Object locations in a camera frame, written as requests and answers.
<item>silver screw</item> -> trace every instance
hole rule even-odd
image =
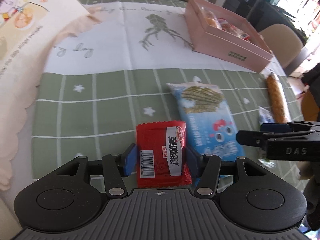
[[[109,194],[113,196],[120,196],[124,193],[124,190],[120,187],[114,187],[111,190],[109,190]]]
[[[197,190],[197,192],[198,192],[198,194],[204,195],[204,196],[208,196],[213,193],[212,189],[210,189],[208,187],[201,187]]]

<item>green checkered tablecloth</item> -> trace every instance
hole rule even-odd
[[[158,3],[185,7],[179,0],[80,0],[84,4],[113,1]],[[44,73],[33,128],[33,177],[39,179],[79,155],[89,160],[123,153],[135,142],[139,123],[179,120],[175,98],[166,83],[196,80],[216,84],[223,91],[238,130],[258,130],[258,107],[270,110],[264,75],[243,71],[163,68],[119,70],[86,75]],[[291,118],[303,120],[286,77],[279,76]],[[246,156],[257,161],[256,148],[244,147]],[[271,171],[302,190],[293,162],[277,161]],[[127,189],[136,187],[136,174],[124,178]],[[232,183],[220,180],[219,190]],[[91,184],[104,192],[102,177]]]

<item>black circular cap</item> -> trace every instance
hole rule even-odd
[[[284,203],[284,197],[277,191],[271,189],[256,189],[247,194],[247,201],[262,210],[273,210]]]
[[[49,210],[59,210],[70,206],[75,199],[73,193],[65,189],[49,189],[41,193],[37,202],[39,206]]]

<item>red snack package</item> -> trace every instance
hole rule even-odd
[[[191,184],[186,164],[186,123],[144,123],[137,126],[138,187]]]

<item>orange box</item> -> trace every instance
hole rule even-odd
[[[252,43],[231,33],[208,25],[201,8],[212,11],[217,18],[249,34]],[[191,41],[197,52],[217,57],[260,73],[273,58],[267,44],[243,17],[204,0],[190,0],[185,11]]]

